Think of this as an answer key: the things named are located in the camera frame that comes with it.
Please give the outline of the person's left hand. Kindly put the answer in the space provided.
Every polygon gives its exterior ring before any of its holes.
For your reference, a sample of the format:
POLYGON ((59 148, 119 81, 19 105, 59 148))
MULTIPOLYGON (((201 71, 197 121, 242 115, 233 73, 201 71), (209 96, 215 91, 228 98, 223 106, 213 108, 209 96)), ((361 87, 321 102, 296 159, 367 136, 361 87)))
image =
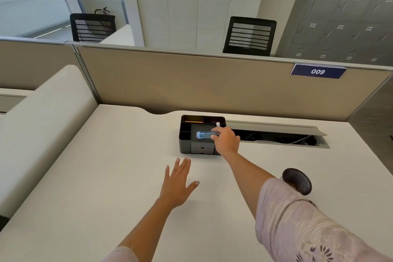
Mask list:
POLYGON ((183 205, 189 198, 190 194, 186 194, 186 188, 192 183, 187 184, 187 178, 191 168, 192 160, 185 157, 185 178, 184 180, 177 178, 177 169, 182 163, 180 158, 176 158, 174 166, 170 169, 171 179, 168 185, 165 185, 165 175, 164 181, 161 187, 159 200, 163 202, 169 210, 173 210, 176 207, 183 205))

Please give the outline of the person's right hand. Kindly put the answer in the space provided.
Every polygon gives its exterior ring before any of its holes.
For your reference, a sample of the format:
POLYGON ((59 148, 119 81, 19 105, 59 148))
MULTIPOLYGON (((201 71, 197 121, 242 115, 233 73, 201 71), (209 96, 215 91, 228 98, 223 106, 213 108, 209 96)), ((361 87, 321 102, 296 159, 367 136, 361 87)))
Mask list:
POLYGON ((229 127, 215 127, 212 131, 220 133, 219 140, 214 141, 216 151, 224 158, 228 159, 238 154, 240 137, 235 135, 234 131, 229 127))

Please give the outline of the person's right forearm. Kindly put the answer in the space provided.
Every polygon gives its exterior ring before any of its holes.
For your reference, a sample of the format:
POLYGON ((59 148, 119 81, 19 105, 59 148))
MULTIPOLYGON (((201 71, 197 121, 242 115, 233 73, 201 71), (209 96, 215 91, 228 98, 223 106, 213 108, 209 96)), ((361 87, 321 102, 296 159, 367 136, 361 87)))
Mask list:
POLYGON ((260 190, 267 180, 275 177, 234 150, 225 150, 221 156, 229 164, 240 192, 256 220, 260 190))

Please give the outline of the black desk organizer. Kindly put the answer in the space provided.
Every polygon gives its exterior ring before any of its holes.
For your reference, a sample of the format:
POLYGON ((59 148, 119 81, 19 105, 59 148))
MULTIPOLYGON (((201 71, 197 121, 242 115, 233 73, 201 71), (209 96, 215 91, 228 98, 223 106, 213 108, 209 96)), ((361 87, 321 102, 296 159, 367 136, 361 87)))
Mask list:
POLYGON ((182 154, 219 155, 215 150, 214 141, 211 139, 197 139, 197 131, 211 131, 220 122, 221 127, 226 127, 223 116, 182 115, 179 131, 179 148, 182 154), (184 122, 203 121, 203 123, 184 122))

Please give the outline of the wide beige partition panel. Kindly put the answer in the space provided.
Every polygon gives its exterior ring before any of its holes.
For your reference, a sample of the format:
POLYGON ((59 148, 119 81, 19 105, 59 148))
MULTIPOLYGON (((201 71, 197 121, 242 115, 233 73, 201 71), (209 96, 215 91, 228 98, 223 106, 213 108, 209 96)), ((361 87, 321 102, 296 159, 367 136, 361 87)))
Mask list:
POLYGON ((392 67, 345 67, 338 78, 291 75, 297 62, 137 47, 75 44, 99 100, 151 113, 200 111, 346 121, 393 76, 392 67))

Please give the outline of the black mesh pen cup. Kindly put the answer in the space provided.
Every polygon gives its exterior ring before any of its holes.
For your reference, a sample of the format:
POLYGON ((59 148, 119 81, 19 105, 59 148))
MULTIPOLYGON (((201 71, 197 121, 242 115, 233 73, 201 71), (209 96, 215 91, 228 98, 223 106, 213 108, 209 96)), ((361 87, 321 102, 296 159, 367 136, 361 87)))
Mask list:
POLYGON ((312 191, 312 182, 308 176, 296 168, 287 168, 283 171, 281 180, 293 187, 302 195, 309 195, 312 191))

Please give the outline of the pink patterned left sleeve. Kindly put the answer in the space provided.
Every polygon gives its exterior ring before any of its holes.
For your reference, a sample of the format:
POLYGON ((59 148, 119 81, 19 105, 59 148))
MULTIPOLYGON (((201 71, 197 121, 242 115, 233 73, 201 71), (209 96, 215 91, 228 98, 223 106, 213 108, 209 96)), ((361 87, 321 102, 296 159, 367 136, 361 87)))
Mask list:
POLYGON ((140 262, 134 251, 126 246, 119 246, 111 251, 101 262, 140 262))

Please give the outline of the pink patterned sleeve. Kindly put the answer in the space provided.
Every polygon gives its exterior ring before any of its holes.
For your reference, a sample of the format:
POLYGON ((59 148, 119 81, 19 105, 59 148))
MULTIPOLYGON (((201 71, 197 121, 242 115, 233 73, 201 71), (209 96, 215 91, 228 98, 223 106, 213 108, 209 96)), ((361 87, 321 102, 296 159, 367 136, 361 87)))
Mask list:
POLYGON ((393 262, 275 178, 260 190, 255 233, 274 262, 393 262))
POLYGON ((119 246, 111 251, 101 262, 140 262, 134 251, 126 246, 119 246))

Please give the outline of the black mesh office chair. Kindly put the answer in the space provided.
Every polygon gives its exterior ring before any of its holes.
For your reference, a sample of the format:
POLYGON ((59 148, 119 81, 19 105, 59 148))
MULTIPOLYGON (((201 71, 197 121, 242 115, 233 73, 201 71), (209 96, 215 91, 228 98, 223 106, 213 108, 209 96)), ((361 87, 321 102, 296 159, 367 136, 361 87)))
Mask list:
POLYGON ((76 42, 99 43, 116 32, 113 15, 72 13, 70 24, 76 42))
POLYGON ((274 20, 232 16, 222 52, 268 57, 276 26, 274 20))

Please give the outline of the blue number sign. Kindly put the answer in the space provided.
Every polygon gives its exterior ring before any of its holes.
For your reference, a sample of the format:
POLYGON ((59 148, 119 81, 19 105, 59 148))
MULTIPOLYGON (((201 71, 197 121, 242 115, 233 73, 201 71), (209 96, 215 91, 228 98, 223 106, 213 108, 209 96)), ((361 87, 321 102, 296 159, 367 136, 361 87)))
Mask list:
POLYGON ((342 66, 295 63, 290 75, 339 79, 346 70, 342 66))

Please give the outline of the pink patterned right sleeve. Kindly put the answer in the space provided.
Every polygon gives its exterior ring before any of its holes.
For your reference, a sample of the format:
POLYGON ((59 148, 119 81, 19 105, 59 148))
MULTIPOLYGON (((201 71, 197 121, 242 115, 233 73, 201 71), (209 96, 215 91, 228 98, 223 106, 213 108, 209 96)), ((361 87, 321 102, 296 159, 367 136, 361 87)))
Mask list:
POLYGON ((275 178, 260 190, 255 233, 274 262, 393 262, 275 178))

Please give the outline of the white tall cabinet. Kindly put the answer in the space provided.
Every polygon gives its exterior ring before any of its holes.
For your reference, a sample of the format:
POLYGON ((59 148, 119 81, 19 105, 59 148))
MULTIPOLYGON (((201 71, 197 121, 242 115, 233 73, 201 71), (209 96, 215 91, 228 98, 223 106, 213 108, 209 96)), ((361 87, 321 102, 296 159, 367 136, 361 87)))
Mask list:
POLYGON ((261 0, 137 0, 150 49, 216 54, 231 17, 256 18, 261 0))

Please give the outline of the white curved side panel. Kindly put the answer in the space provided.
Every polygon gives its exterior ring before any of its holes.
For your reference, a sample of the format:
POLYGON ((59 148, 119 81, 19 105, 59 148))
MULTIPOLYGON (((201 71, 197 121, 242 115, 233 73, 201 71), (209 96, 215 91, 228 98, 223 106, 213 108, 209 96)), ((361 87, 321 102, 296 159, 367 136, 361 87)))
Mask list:
POLYGON ((133 32, 130 25, 125 25, 119 30, 105 38, 100 44, 104 45, 120 45, 135 46, 133 32))
POLYGON ((97 107, 67 65, 0 118, 0 216, 16 213, 97 107))

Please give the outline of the narrow beige partition panel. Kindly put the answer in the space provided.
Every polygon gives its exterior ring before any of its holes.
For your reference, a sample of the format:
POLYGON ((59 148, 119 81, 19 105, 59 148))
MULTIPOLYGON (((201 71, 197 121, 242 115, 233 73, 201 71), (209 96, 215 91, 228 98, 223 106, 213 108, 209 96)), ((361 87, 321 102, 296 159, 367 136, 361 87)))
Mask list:
POLYGON ((101 104, 75 42, 0 36, 0 89, 35 90, 67 65, 81 71, 101 104))

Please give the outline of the grey locker bank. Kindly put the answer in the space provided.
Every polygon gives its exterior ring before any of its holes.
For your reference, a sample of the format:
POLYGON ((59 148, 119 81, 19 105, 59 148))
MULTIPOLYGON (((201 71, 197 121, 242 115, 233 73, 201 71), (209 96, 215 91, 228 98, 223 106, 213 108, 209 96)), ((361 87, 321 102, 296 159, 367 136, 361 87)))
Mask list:
POLYGON ((393 0, 295 0, 275 56, 393 67, 393 0))

